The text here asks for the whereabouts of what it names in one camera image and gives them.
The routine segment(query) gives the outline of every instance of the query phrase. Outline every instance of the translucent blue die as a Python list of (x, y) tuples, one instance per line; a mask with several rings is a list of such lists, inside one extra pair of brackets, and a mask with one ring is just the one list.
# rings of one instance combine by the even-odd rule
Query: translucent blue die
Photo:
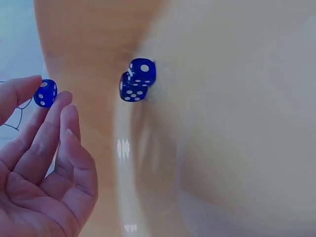
[(129, 65), (128, 73), (128, 82), (133, 86), (152, 86), (156, 81), (156, 66), (150, 59), (134, 59)]
[(49, 108), (57, 96), (57, 85), (53, 80), (45, 79), (34, 94), (34, 101), (38, 106)]
[(119, 82), (119, 95), (127, 102), (138, 102), (145, 99), (148, 87), (137, 87), (128, 83), (129, 73), (123, 73)]

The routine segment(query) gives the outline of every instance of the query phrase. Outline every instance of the wooden table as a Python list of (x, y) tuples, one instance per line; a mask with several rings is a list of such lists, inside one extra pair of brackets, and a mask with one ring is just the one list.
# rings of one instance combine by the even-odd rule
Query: wooden table
[[(35, 8), (49, 74), (74, 94), (97, 162), (100, 197), (82, 236), (136, 234), (124, 232), (120, 209), (116, 147), (126, 131), (145, 218), (138, 226), (147, 226), (138, 236), (189, 236), (172, 186), (179, 152), (187, 193), (253, 223), (310, 227), (315, 1), (35, 0)], [(147, 101), (130, 105), (118, 81), (137, 56), (156, 61), (158, 80)]]

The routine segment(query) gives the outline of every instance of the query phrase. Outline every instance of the blue die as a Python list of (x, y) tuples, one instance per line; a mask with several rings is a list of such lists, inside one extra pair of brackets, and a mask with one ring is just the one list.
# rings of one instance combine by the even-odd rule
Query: blue die
[(133, 86), (152, 86), (156, 81), (155, 63), (146, 58), (136, 58), (128, 68), (128, 82)]
[(137, 102), (145, 99), (148, 87), (132, 86), (128, 83), (129, 73), (123, 73), (119, 82), (119, 95), (122, 100), (127, 102)]
[(38, 106), (50, 108), (57, 96), (57, 85), (53, 80), (45, 79), (34, 94), (34, 101)]

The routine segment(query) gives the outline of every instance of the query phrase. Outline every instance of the palm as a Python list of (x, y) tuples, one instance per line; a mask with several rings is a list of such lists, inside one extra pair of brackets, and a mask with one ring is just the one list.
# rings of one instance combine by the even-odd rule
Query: palm
[[(40, 80), (27, 81), (30, 88), (32, 82), (36, 90)], [(0, 125), (8, 117), (2, 94)], [(27, 97), (17, 98), (15, 106)], [(50, 110), (38, 109), (19, 137), (0, 150), (0, 236), (76, 237), (90, 216), (97, 199), (96, 170), (80, 144), (71, 100), (64, 92)], [(58, 145), (55, 170), (45, 178)]]

